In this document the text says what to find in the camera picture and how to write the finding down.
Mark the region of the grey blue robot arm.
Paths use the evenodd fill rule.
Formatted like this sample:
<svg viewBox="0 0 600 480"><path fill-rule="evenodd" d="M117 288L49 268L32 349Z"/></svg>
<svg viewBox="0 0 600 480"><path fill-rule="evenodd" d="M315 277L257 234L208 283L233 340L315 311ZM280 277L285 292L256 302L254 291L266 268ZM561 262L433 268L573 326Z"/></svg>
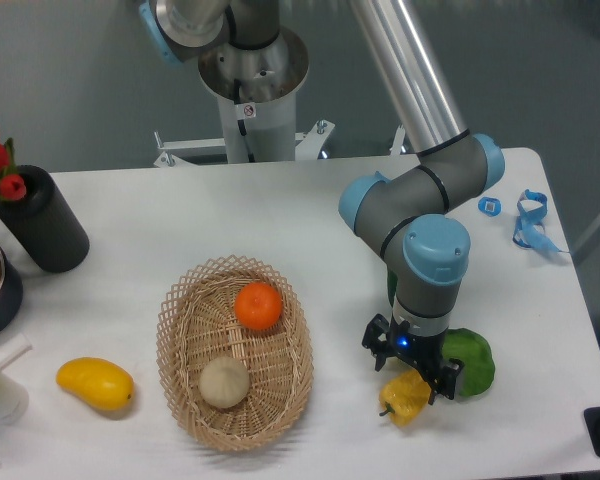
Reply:
<svg viewBox="0 0 600 480"><path fill-rule="evenodd" d="M502 178L504 155L467 128L410 2L350 7L418 159L395 179L355 179L339 200L343 221L396 278L392 315L369 322L363 345L378 366L395 357L433 396L453 398L464 365L445 359L442 346L470 238L448 213ZM218 102L229 162L297 158L295 95L308 53L282 26L277 2L144 1L139 12L165 61L197 60Z"/></svg>

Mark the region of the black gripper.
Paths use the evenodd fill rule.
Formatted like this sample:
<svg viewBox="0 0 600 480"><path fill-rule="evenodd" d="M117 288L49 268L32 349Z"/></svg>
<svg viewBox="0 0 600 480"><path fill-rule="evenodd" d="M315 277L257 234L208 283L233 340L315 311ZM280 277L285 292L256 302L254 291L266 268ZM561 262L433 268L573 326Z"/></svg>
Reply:
<svg viewBox="0 0 600 480"><path fill-rule="evenodd" d="M376 371L381 371L390 358L417 370L431 388L428 404L433 405L438 396L454 400L463 380L464 362L443 357L447 333L448 329L444 329L435 335L424 335L417 332L414 321L398 323L377 314L367 324L361 344L375 358Z"/></svg>

